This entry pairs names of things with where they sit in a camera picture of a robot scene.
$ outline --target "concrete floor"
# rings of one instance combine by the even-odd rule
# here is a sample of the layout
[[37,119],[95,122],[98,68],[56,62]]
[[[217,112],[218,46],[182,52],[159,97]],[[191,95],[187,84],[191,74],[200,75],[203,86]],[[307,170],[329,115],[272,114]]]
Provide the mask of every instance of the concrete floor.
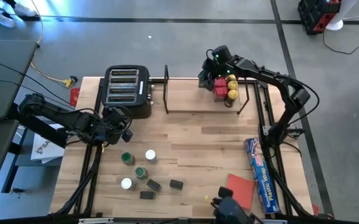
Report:
[[[32,7],[30,0],[21,2]],[[274,19],[269,0],[35,2],[43,16]],[[296,11],[298,0],[276,2],[282,20],[299,19]],[[359,2],[348,13],[348,16],[357,15]],[[352,55],[336,54],[323,46],[321,35],[305,35],[301,25],[284,24],[283,29],[297,78],[320,95],[320,106],[308,118],[334,214],[340,220],[359,221],[359,50]],[[37,40],[40,32],[40,22],[17,19],[15,29],[0,26],[0,39]],[[326,33],[326,43],[344,51],[355,48],[359,45],[359,25],[348,25],[338,32]],[[222,44],[229,46],[233,54],[252,58],[271,70],[288,72],[275,24],[44,22],[44,38],[34,60],[46,74],[59,78],[76,75],[80,81],[85,76],[102,76],[109,66],[124,63],[145,65],[153,77],[163,75],[165,64],[169,66],[172,77],[196,77],[205,51]],[[69,98],[68,89],[40,77],[31,69],[27,74],[62,98]],[[28,79],[24,85],[49,96]],[[26,93],[27,90],[21,90],[16,101],[21,101]],[[312,99],[306,110],[310,110],[314,103]],[[300,148],[311,199],[321,206],[312,161],[303,138]],[[25,183],[28,176],[34,176],[34,182],[46,178],[52,184],[12,199],[9,207],[14,204],[15,210],[5,213],[5,217],[0,212],[0,218],[46,214],[57,175],[57,171],[50,169],[53,168],[22,170],[23,176],[18,175],[15,180],[17,185]],[[42,205],[26,206],[35,198],[43,198],[39,202]],[[6,207],[0,202],[0,211]]]

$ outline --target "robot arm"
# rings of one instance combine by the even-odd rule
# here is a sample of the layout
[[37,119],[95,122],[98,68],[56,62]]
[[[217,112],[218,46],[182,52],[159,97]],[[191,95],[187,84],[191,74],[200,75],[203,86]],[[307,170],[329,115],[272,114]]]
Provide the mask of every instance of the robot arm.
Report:
[[203,64],[203,71],[198,76],[200,87],[212,91],[213,81],[218,76],[234,74],[236,78],[255,78],[262,82],[276,86],[285,104],[285,111],[280,120],[268,132],[270,146],[278,146],[286,137],[285,130],[291,118],[307,103],[310,95],[295,79],[259,67],[255,62],[237,55],[232,56],[227,46],[220,46],[212,50],[213,59],[207,58]]
[[72,131],[85,143],[98,145],[103,142],[116,144],[123,138],[131,140],[132,132],[127,129],[128,117],[116,107],[107,107],[103,110],[103,119],[97,114],[68,111],[45,101],[40,93],[26,95],[19,105],[19,112],[30,116],[44,116],[58,124],[64,131]]

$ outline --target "sticker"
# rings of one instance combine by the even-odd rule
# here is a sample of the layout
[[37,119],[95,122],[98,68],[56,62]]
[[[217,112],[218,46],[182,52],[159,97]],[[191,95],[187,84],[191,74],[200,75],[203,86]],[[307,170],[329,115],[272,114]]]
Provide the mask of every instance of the sticker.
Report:
[[139,94],[142,94],[142,90],[143,90],[143,81],[141,81],[141,87],[139,88]]

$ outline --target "cardboard box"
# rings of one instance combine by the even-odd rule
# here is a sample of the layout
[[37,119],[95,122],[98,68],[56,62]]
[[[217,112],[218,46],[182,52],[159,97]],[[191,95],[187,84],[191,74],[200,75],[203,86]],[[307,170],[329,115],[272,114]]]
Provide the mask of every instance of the cardboard box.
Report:
[[271,178],[266,167],[265,158],[262,153],[258,138],[246,139],[244,145],[253,177],[256,182],[256,191],[261,202],[263,213],[276,213],[280,211],[277,204],[276,194]]

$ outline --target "black toaster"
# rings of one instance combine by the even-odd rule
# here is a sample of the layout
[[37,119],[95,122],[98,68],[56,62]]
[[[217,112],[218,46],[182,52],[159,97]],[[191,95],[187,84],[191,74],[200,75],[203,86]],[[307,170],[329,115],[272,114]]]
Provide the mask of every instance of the black toaster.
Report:
[[149,71],[141,65],[114,65],[106,70],[102,103],[124,106],[132,119],[148,118],[152,113],[152,83]]

